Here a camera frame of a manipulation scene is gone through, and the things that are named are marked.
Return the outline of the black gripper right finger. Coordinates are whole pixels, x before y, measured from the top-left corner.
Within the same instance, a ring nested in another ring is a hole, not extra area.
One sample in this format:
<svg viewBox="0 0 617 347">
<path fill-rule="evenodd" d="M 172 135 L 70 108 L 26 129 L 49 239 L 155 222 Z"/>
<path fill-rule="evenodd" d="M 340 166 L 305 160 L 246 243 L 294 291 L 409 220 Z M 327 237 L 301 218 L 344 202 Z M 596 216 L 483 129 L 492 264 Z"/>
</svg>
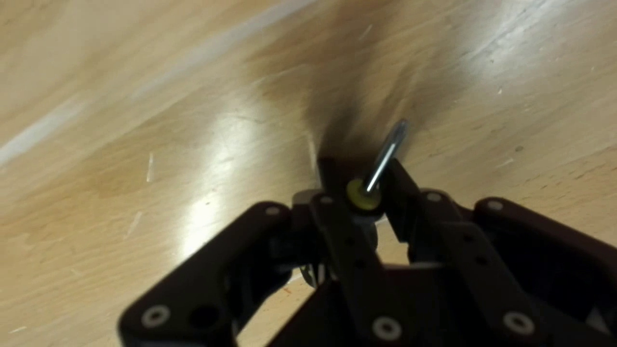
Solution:
<svg viewBox="0 0 617 347">
<path fill-rule="evenodd" d="M 477 347 L 616 347 L 616 247 L 502 197 L 465 208 L 398 162 L 384 208 L 409 262 L 454 278 Z"/>
</svg>

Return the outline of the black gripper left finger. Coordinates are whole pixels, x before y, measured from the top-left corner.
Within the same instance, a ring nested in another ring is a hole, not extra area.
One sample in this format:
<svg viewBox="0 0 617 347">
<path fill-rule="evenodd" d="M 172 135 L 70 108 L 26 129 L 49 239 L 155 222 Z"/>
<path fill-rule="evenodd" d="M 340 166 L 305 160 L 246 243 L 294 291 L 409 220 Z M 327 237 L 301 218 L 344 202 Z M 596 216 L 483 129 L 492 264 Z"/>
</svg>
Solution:
<svg viewBox="0 0 617 347">
<path fill-rule="evenodd" d="M 315 293 L 269 347 L 384 347 L 375 249 L 346 201 L 325 191 L 242 212 L 122 312 L 122 347 L 238 347 L 296 270 Z"/>
</svg>

